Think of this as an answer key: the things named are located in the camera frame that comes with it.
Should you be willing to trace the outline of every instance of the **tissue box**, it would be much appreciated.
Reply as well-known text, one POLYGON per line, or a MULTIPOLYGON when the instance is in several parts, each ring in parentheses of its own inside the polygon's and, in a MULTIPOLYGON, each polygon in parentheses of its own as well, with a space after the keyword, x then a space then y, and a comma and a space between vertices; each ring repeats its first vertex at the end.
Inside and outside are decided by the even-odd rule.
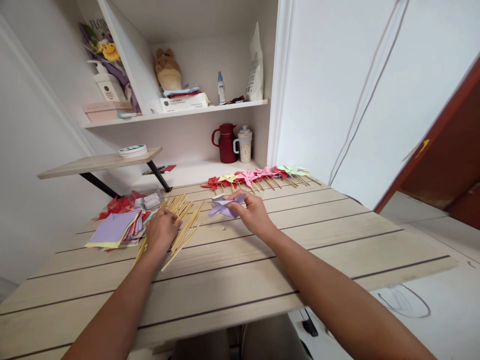
POLYGON ((172 98, 161 97, 160 106, 164 113, 174 113, 177 111, 193 110, 199 108, 208 108, 209 98, 207 94, 201 92, 196 95, 182 95, 172 98))
POLYGON ((118 119, 117 114, 134 113, 132 104, 128 101, 95 102, 83 106, 83 111, 92 123, 118 119))

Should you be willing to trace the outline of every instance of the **floor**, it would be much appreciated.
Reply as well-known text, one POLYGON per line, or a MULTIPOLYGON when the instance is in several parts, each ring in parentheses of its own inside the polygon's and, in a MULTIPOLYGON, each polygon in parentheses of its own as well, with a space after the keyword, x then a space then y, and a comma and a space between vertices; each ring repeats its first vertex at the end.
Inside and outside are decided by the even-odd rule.
MULTIPOLYGON (((393 223, 443 247, 458 267, 403 285, 372 291, 440 360, 478 359, 480 353, 480 230, 446 213, 397 192, 381 215, 393 223)), ((305 311, 289 314, 300 338, 315 360, 351 359, 323 325, 306 309, 319 332, 310 336, 302 327, 305 311)))

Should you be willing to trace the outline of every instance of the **pink box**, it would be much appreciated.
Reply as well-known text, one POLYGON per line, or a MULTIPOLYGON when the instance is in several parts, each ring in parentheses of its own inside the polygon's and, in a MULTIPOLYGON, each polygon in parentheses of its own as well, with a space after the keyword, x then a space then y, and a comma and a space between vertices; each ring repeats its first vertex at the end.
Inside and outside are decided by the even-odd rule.
POLYGON ((92 123, 118 119, 117 114, 134 113, 132 104, 128 101, 104 101, 84 105, 83 111, 92 123))

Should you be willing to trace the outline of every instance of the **white bottle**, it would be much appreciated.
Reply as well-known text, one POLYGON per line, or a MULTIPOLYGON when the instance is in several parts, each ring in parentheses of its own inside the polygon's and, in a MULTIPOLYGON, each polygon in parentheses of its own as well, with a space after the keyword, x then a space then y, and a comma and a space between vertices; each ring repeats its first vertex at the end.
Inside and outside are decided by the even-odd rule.
POLYGON ((243 164, 249 163, 252 158, 252 130, 243 125, 243 129, 238 132, 238 138, 233 140, 233 152, 240 153, 240 162, 243 164), (235 149, 235 143, 239 143, 240 151, 235 149))
POLYGON ((120 86, 119 80, 110 74, 107 68, 100 61, 88 60, 87 63, 96 64, 98 74, 94 75, 93 79, 98 84, 98 87, 100 88, 100 91, 106 101, 127 101, 127 98, 122 91, 122 87, 120 86))
POLYGON ((224 78, 222 77, 222 72, 218 72, 218 105, 225 104, 225 84, 224 78))

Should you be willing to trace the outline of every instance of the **glue bottle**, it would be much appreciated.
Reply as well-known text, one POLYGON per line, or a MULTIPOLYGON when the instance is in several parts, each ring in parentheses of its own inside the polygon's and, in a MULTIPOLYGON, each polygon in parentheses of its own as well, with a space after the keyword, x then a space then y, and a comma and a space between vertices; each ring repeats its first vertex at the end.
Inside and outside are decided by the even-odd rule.
POLYGON ((222 72, 218 72, 218 105, 223 105, 227 101, 225 100, 225 84, 222 72))

